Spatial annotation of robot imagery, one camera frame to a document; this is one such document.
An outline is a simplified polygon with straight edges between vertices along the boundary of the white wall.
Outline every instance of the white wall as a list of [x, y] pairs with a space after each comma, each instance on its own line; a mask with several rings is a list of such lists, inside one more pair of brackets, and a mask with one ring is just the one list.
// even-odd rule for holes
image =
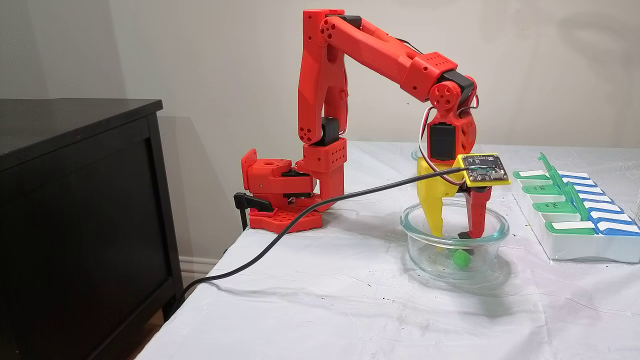
[[[239, 159], [248, 149], [301, 156], [304, 8], [345, 8], [458, 62], [479, 86], [480, 143], [640, 146], [635, 0], [4, 0], [2, 7], [0, 97], [164, 101], [185, 261], [218, 259], [239, 234], [232, 194], [242, 190]], [[414, 141], [424, 104], [347, 63], [348, 138]]]

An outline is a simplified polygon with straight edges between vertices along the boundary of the glass bowl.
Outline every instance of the glass bowl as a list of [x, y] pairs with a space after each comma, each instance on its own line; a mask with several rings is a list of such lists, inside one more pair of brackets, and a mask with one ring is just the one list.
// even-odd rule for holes
[[442, 201], [442, 237], [431, 234], [420, 203], [406, 208], [400, 224], [408, 235], [409, 257], [422, 271], [441, 279], [473, 279], [495, 266], [500, 241], [509, 234], [507, 220], [487, 208], [481, 238], [461, 239], [469, 230], [464, 200]]
[[411, 152], [411, 159], [418, 161], [418, 159], [421, 157], [422, 157], [422, 153], [420, 152], [420, 149], [415, 149], [414, 151]]

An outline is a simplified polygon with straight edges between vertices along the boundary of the white label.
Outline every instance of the white label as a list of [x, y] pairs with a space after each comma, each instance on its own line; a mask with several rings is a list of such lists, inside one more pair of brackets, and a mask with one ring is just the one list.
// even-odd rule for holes
[[584, 207], [589, 209], [589, 208], [596, 208], [596, 209], [605, 209], [605, 210], [613, 210], [613, 211], [621, 211], [621, 209], [619, 207], [617, 207], [614, 204], [607, 204], [605, 202], [585, 202], [584, 203]]
[[542, 170], [533, 170], [533, 171], [521, 171], [520, 176], [538, 176], [538, 175], [546, 175], [547, 173]]
[[596, 185], [596, 183], [589, 179], [570, 179], [569, 177], [563, 177], [562, 181], [572, 184]]
[[631, 218], [627, 214], [612, 214], [612, 213], [603, 213], [601, 211], [594, 211], [589, 213], [593, 218], [610, 218], [615, 220], [624, 220], [631, 221]]
[[640, 229], [638, 228], [638, 225], [616, 224], [615, 222], [601, 222], [598, 224], [598, 229], [600, 230], [617, 229], [617, 230], [631, 231], [633, 233], [640, 234]]
[[580, 197], [580, 199], [600, 200], [600, 201], [606, 201], [606, 202], [613, 202], [613, 200], [611, 200], [610, 197], [605, 196], [605, 195], [590, 195], [588, 193], [579, 193], [578, 196]]
[[589, 179], [589, 175], [584, 173], [584, 172], [570, 172], [570, 171], [560, 171], [560, 170], [558, 170], [558, 174], [564, 175], [564, 176], [584, 177], [585, 179]]
[[580, 185], [575, 185], [574, 188], [582, 192], [604, 193], [601, 188], [590, 188], [588, 186], [580, 186]]
[[590, 221], [565, 221], [565, 222], [552, 222], [553, 226], [557, 230], [563, 229], [593, 229], [595, 226]]

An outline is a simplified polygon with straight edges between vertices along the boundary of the black cabinet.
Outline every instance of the black cabinet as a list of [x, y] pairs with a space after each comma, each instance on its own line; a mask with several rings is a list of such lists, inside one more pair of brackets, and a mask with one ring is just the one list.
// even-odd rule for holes
[[0, 359], [114, 359], [182, 290], [161, 101], [0, 99]]

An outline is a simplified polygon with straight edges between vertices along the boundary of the table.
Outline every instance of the table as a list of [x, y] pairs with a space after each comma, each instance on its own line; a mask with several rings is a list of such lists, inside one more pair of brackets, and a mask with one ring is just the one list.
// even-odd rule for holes
[[[415, 174], [412, 143], [350, 142], [346, 191]], [[477, 145], [510, 170], [587, 172], [625, 211], [640, 186], [640, 149]], [[406, 255], [402, 210], [415, 185], [340, 202], [323, 228], [289, 234], [253, 267], [200, 285], [139, 360], [637, 359], [640, 267], [550, 261], [498, 186], [489, 207], [511, 234], [494, 272], [443, 282]], [[231, 270], [274, 237], [247, 230], [211, 270]]]
[[118, 359], [182, 291], [160, 100], [0, 99], [0, 359]]

